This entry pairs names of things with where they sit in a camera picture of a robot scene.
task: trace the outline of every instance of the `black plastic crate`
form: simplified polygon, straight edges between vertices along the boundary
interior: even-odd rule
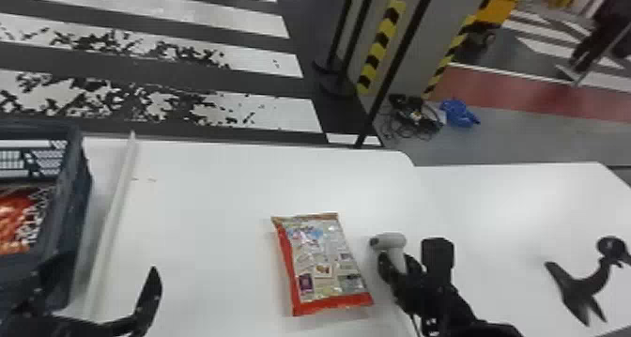
[[[49,310],[67,306],[85,222],[92,176],[82,146],[83,136],[68,124],[2,120],[0,124],[0,185],[47,184],[49,193],[37,241],[26,253],[0,255],[0,314],[7,311],[23,280],[38,265],[65,253],[64,277],[47,300]]]

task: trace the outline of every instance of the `blue glove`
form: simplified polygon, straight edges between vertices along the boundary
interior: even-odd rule
[[[470,128],[473,124],[480,124],[480,119],[467,109],[467,104],[462,100],[445,100],[439,108],[447,115],[450,125]]]

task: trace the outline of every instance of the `hazard stripe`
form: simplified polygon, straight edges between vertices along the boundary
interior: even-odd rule
[[[434,92],[434,89],[436,89],[436,85],[439,84],[440,79],[442,78],[442,74],[445,73],[447,66],[454,59],[455,52],[458,50],[460,45],[462,45],[465,39],[467,39],[467,35],[473,27],[472,25],[475,23],[475,19],[475,15],[470,15],[467,16],[467,19],[465,19],[465,21],[462,23],[458,34],[455,36],[454,40],[452,40],[451,44],[449,44],[449,49],[447,50],[447,53],[440,60],[436,72],[434,72],[434,75],[427,84],[427,88],[423,92],[422,98],[424,100],[428,100],[430,97],[432,97],[432,92]]]
[[[379,24],[375,42],[370,47],[362,73],[357,82],[357,90],[364,94],[370,90],[370,86],[377,78],[379,64],[386,57],[388,45],[396,35],[396,24],[406,10],[406,3],[400,0],[390,0],[390,4]]]

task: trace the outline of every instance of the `snack bag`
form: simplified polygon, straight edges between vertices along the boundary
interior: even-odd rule
[[[289,276],[294,316],[373,304],[337,213],[271,221]]]
[[[0,187],[0,256],[33,248],[53,190],[51,185]]]

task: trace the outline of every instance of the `floor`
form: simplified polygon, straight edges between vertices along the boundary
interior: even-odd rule
[[[549,8],[544,2],[520,1],[517,3],[517,9],[520,11],[536,13],[539,16],[552,21],[578,23],[587,27],[593,26],[592,19],[584,16],[577,16],[574,12],[568,12],[557,8]]]
[[[341,4],[0,0],[0,113],[162,138],[352,144],[365,111],[324,95],[311,68],[338,12],[321,8]],[[631,60],[606,57],[579,88],[557,69],[588,28],[514,11],[491,47],[457,54],[432,96],[462,99],[481,125],[381,141],[417,165],[631,164]]]
[[[108,133],[348,144],[365,112],[317,85],[311,59],[330,37],[313,32],[331,31],[335,14],[314,19],[319,2],[0,0],[0,113]]]
[[[557,69],[589,34],[577,23],[514,11],[485,50],[463,47],[432,100],[461,99],[482,120],[430,141],[384,138],[417,165],[532,161],[631,164],[631,60],[607,56],[581,87]],[[376,128],[385,122],[380,116]],[[627,168],[621,177],[631,179]]]

